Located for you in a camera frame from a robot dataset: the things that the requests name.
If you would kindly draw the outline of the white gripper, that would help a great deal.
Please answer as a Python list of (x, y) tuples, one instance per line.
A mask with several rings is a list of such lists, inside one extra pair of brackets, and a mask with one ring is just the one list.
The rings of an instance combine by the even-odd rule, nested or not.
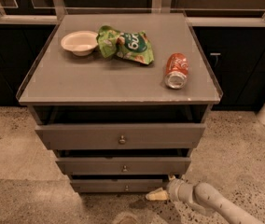
[(150, 191), (146, 195), (149, 201), (166, 201), (169, 198), (174, 202), (193, 203), (194, 186), (177, 179), (175, 175), (168, 175), (167, 191), (163, 188)]

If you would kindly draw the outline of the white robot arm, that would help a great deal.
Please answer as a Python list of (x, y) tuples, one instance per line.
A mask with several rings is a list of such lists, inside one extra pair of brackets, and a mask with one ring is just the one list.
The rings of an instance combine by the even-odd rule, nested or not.
[(244, 209), (225, 198), (212, 185), (201, 182), (189, 184), (183, 179), (169, 175), (166, 188), (158, 188), (146, 195), (149, 201), (181, 202), (202, 215), (219, 213), (230, 224), (264, 224)]

